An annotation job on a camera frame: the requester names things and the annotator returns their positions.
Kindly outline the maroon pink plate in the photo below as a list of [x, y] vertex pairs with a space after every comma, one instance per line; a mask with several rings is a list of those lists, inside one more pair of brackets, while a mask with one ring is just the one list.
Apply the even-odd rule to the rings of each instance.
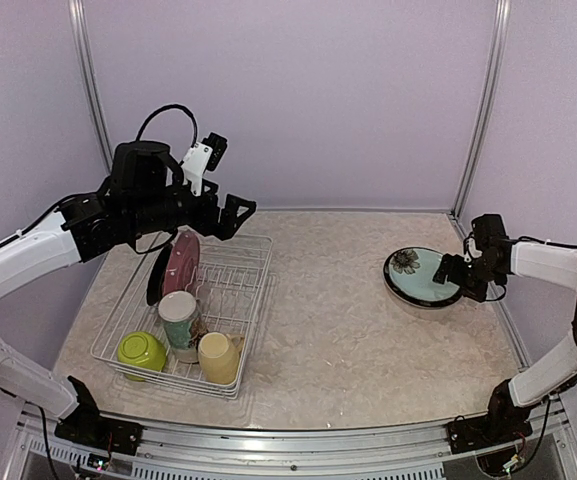
[[173, 245], [163, 279], [162, 295], [185, 291], [192, 295], [197, 291], [197, 276], [200, 262], [198, 236], [184, 230]]

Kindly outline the small black plate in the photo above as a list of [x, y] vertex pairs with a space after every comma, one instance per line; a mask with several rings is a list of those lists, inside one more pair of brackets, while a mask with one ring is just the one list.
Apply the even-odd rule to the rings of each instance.
[[162, 298], [163, 282], [171, 252], [172, 245], [167, 244], [161, 249], [153, 264], [146, 289], [148, 306], [155, 306]]

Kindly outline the floral patterned tall mug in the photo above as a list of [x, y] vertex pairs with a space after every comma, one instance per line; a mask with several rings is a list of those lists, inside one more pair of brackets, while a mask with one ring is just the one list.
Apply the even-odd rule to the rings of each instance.
[[208, 333], [196, 298], [186, 291], [165, 295], [158, 305], [158, 316], [177, 360], [185, 364], [198, 362], [198, 345]]

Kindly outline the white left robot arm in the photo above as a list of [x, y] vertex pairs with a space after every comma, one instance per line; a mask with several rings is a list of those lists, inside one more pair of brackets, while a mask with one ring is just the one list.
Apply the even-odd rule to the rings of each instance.
[[[211, 134], [177, 161], [169, 145], [134, 140], [119, 144], [112, 169], [98, 190], [56, 202], [24, 230], [0, 242], [0, 299], [62, 268], [93, 260], [142, 236], [175, 235], [188, 226], [219, 240], [232, 238], [257, 205], [229, 194], [218, 203], [217, 184], [204, 180], [218, 166], [226, 140]], [[33, 403], [89, 445], [108, 434], [87, 387], [59, 377], [20, 354], [0, 337], [0, 389]]]

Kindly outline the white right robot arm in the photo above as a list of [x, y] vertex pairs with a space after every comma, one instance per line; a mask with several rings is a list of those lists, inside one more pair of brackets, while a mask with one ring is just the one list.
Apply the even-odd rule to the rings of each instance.
[[499, 444], [517, 429], [519, 420], [527, 418], [534, 405], [577, 380], [577, 247], [507, 236], [477, 241], [476, 247], [480, 253], [474, 257], [466, 253], [443, 255], [433, 281], [453, 283], [464, 296], [484, 302], [491, 283], [516, 277], [525, 286], [534, 280], [544, 286], [528, 290], [537, 297], [536, 305], [527, 311], [544, 320], [559, 308], [558, 317], [569, 320], [569, 326], [561, 329], [561, 340], [491, 394], [479, 433], [486, 442]]

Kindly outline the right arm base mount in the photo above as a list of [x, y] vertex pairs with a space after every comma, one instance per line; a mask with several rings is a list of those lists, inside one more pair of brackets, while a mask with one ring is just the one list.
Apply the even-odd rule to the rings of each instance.
[[451, 453], [485, 449], [531, 435], [531, 411], [531, 407], [515, 406], [507, 394], [493, 393], [485, 414], [458, 416], [446, 425]]

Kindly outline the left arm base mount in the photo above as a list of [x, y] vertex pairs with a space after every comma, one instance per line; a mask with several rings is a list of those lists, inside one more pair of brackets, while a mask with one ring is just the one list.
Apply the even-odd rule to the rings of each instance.
[[61, 418], [55, 436], [72, 443], [135, 456], [144, 427], [136, 422], [103, 416], [86, 385], [73, 376], [67, 381], [74, 388], [74, 410]]

